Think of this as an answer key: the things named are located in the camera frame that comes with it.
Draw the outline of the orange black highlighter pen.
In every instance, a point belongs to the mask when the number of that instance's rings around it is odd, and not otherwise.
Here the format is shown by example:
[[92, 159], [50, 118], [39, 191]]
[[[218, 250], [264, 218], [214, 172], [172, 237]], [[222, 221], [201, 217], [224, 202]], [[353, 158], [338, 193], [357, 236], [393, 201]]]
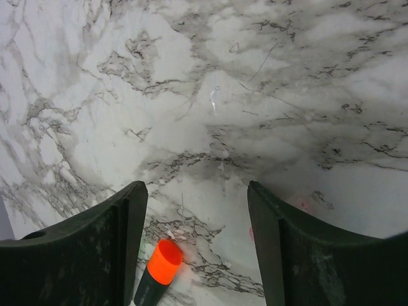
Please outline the orange black highlighter pen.
[[136, 289], [133, 302], [137, 306], [156, 306], [173, 282], [183, 253], [172, 240], [158, 241]]

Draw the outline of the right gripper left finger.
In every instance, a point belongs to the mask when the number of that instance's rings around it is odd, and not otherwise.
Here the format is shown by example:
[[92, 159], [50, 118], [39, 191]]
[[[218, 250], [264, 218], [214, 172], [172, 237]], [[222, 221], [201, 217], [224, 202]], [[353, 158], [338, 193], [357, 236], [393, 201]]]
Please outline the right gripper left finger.
[[1, 242], [2, 305], [129, 305], [148, 191], [109, 199], [20, 240]]

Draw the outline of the orange pen cap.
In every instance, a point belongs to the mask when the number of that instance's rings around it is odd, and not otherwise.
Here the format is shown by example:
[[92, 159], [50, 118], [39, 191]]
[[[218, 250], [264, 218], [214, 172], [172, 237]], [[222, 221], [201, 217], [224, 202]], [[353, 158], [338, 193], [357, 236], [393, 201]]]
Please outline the orange pen cap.
[[175, 242], [161, 239], [147, 263], [147, 270], [159, 284], [170, 285], [182, 264], [182, 257], [183, 253]]

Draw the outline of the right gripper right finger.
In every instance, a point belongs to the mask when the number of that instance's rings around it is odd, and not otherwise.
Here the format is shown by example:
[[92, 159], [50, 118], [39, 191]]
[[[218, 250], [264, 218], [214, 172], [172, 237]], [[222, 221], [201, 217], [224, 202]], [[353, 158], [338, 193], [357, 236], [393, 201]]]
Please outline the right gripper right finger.
[[407, 234], [328, 224], [252, 181], [247, 202], [267, 305], [406, 305]]

